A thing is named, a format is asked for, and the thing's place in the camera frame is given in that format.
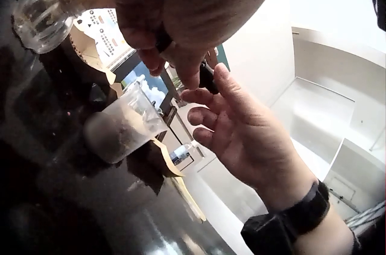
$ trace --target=black watch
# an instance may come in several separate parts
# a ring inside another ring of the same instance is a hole
[[[296,239],[314,230],[329,209],[326,185],[314,182],[307,195],[291,208],[249,218],[241,236],[255,254],[292,254]]]

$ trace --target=plastic lid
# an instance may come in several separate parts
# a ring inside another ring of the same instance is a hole
[[[198,147],[200,145],[196,140],[192,140],[190,143],[193,147]]]

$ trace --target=wrist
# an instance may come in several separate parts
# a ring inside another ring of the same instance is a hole
[[[333,206],[321,223],[296,240],[294,248],[305,254],[351,254],[353,233]]]
[[[290,164],[264,183],[254,186],[269,211],[283,211],[301,201],[318,179],[295,153]]]

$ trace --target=hand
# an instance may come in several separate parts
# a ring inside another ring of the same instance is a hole
[[[115,0],[118,24],[128,44],[152,75],[167,59],[182,83],[195,89],[199,65],[209,49],[232,36],[264,0]],[[154,48],[154,32],[163,23],[176,43],[163,58]]]
[[[188,113],[193,137],[213,151],[238,179],[254,188],[268,208],[282,210],[300,201],[317,178],[296,153],[291,138],[271,111],[243,91],[218,64],[219,94],[185,90],[182,99],[206,107]]]

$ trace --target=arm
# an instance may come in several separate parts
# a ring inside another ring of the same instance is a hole
[[[315,175],[296,153],[289,134],[271,111],[230,77],[222,64],[214,80],[220,91],[187,90],[182,98],[204,104],[193,108],[188,120],[196,128],[193,137],[216,153],[238,179],[254,188],[269,210],[281,211],[301,201]],[[353,235],[331,206],[323,221],[294,244],[297,254],[350,254]]]

